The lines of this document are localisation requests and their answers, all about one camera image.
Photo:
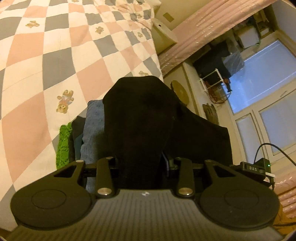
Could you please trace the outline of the pink curtain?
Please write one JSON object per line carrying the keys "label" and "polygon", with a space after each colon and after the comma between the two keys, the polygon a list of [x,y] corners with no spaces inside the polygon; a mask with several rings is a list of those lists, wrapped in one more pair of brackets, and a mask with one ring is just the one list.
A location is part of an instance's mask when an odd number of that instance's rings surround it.
{"label": "pink curtain", "polygon": [[274,0],[211,1],[172,30],[177,43],[159,54],[163,76],[203,46],[229,31]]}

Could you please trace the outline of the round brass stool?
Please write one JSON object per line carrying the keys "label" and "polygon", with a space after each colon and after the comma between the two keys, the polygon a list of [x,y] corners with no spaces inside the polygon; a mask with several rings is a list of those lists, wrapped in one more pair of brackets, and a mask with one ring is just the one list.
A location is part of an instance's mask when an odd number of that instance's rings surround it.
{"label": "round brass stool", "polygon": [[178,97],[178,99],[185,105],[187,106],[190,103],[189,96],[180,82],[177,80],[173,80],[171,82],[171,89],[175,93],[175,95]]}

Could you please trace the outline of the round beige side table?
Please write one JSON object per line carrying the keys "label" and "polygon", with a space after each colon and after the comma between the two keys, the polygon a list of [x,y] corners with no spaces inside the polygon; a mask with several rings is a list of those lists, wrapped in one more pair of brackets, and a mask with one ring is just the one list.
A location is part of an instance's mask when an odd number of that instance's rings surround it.
{"label": "round beige side table", "polygon": [[178,39],[175,34],[160,20],[153,18],[152,23],[152,39],[154,41],[156,52],[159,55],[172,45],[177,44]]}

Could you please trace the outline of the stack of folded clothes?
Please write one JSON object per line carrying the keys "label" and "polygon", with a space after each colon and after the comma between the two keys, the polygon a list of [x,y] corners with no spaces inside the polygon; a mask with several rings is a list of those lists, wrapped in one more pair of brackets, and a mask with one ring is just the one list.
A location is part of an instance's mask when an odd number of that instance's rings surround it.
{"label": "stack of folded clothes", "polygon": [[86,117],[77,116],[72,122],[62,125],[56,153],[57,169],[77,160],[95,164],[99,159],[111,156],[104,125],[102,100],[89,101]]}

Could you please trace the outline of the checkered pink grey quilt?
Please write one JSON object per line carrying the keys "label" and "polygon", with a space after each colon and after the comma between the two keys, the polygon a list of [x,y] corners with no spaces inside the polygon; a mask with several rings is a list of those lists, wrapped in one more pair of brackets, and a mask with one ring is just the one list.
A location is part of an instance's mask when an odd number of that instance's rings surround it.
{"label": "checkered pink grey quilt", "polygon": [[60,126],[121,77],[162,73],[148,1],[1,1],[1,228],[13,194],[56,169]]}

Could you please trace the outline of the black garment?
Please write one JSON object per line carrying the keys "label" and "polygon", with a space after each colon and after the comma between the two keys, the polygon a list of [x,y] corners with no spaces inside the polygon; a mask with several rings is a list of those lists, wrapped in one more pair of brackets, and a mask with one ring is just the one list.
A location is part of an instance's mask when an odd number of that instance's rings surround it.
{"label": "black garment", "polygon": [[120,188],[165,188],[167,158],[233,163],[227,128],[191,112],[157,77],[120,78],[103,104]]}

